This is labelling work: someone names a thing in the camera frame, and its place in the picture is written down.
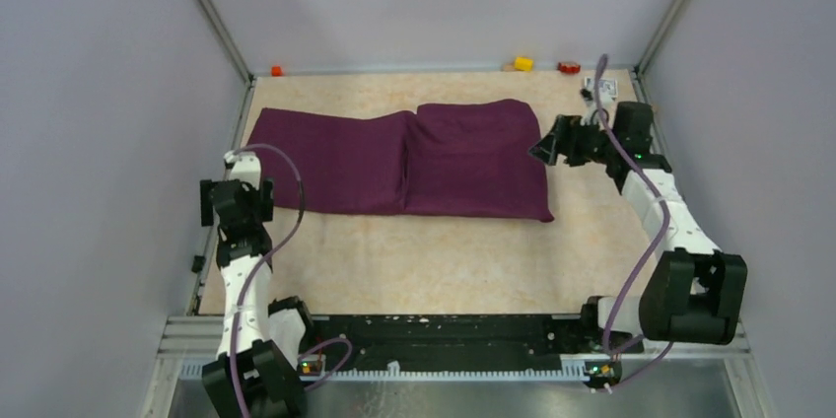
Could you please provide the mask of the purple cloth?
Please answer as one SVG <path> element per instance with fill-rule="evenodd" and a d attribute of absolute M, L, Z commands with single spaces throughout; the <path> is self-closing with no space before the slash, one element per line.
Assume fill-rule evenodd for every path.
<path fill-rule="evenodd" d="M 247 140 L 274 204 L 324 214 L 526 219 L 549 223 L 545 166 L 529 104 L 421 104 L 371 119 L 261 111 Z"/>

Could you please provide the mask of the blue playing card deck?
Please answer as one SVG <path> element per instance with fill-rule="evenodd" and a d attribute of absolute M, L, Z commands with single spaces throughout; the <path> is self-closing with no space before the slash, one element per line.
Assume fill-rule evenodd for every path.
<path fill-rule="evenodd" d="M 592 95 L 592 93 L 593 93 L 593 88 L 592 88 L 592 83 L 593 82 L 594 82 L 593 77 L 585 77 L 584 81 L 583 81 L 583 84 L 582 84 L 582 89 L 584 91 L 586 91 L 587 93 L 589 93 L 590 95 Z M 619 96 L 618 81 L 616 79 L 601 78 L 598 81 L 598 92 L 599 92 L 600 98 L 602 100 L 615 100 L 615 99 L 617 99 L 618 96 Z"/>

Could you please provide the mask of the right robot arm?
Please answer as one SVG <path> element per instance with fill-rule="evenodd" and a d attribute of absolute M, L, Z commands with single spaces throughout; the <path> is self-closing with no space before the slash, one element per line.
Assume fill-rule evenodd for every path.
<path fill-rule="evenodd" d="M 547 166 L 601 164 L 650 239 L 625 285 L 578 324 L 592 351 L 621 353 L 642 340 L 729 345 L 748 269 L 713 242 L 679 193 L 666 157 L 652 150 L 654 113 L 623 102 L 607 111 L 556 117 L 529 152 Z"/>

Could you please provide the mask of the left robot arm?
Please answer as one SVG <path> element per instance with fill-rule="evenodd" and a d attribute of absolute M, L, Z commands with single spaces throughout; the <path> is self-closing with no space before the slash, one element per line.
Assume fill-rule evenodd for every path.
<path fill-rule="evenodd" d="M 222 335 L 201 382 L 221 417 L 300 417 L 307 408 L 297 355 L 312 347 L 316 327 L 297 297 L 270 302 L 274 183 L 262 175 L 259 145 L 224 156 L 228 175 L 200 183 L 200 222 L 218 235 L 215 260 L 225 288 Z"/>

